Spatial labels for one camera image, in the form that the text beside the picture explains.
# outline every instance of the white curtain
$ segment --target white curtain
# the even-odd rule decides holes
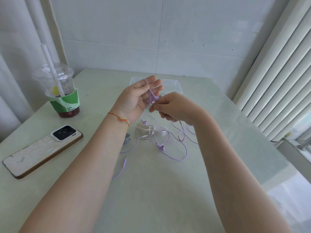
[[[0,142],[47,101],[32,78],[46,63],[41,43],[68,64],[50,0],[0,0]]]

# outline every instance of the white straw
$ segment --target white straw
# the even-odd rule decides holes
[[[58,80],[58,75],[57,75],[57,72],[54,68],[54,64],[53,64],[52,58],[49,54],[48,48],[46,47],[45,44],[41,43],[41,49],[42,49],[43,54],[45,56],[46,62],[48,63],[48,66],[50,68],[50,72],[51,72],[51,74],[52,74],[52,76],[56,82],[56,86],[58,88],[60,96],[63,97],[63,96],[65,96],[65,93],[64,93],[64,90],[62,88],[62,85],[60,84],[60,81]]]

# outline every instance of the hand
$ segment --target hand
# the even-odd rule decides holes
[[[185,121],[192,125],[194,116],[204,111],[200,106],[186,98],[185,96],[172,92],[157,100],[149,109],[149,112],[159,111],[162,118],[169,121]]]
[[[161,79],[156,80],[154,75],[146,78],[146,81],[147,84],[141,80],[124,89],[110,111],[120,117],[126,117],[130,123],[135,122],[148,106],[145,102],[145,99],[149,98],[148,89],[159,96],[164,88],[160,86]]]

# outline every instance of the brown phone edge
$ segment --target brown phone edge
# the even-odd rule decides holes
[[[66,150],[67,148],[69,148],[70,146],[72,146],[73,144],[75,144],[77,141],[81,140],[83,138],[83,133],[81,132],[81,136],[77,137],[77,139],[73,140],[72,142],[70,142],[69,144],[65,145],[63,148],[61,148],[60,150],[58,150],[57,152],[55,152],[54,154],[50,155],[49,157],[47,157],[45,160],[42,160],[40,163],[38,163],[37,165],[33,166],[32,168],[28,169],[26,172],[24,172],[23,174],[19,175],[19,176],[14,176],[13,173],[11,173],[11,171],[6,167],[6,165],[3,163],[2,160],[2,164],[6,167],[6,169],[12,174],[12,176],[14,176],[16,179],[22,179],[25,176],[27,176],[29,173],[32,173],[34,170],[36,170],[37,168],[39,168],[40,166],[42,166],[43,164],[45,164],[47,161],[51,160],[52,158],[54,158],[56,155],[60,154],[61,152],[63,152],[64,150]]]

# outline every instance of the forearm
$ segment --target forearm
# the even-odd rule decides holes
[[[226,232],[291,232],[215,120],[202,110],[193,126]]]
[[[127,128],[127,123],[108,114],[88,144],[41,199],[20,232],[91,232]]]

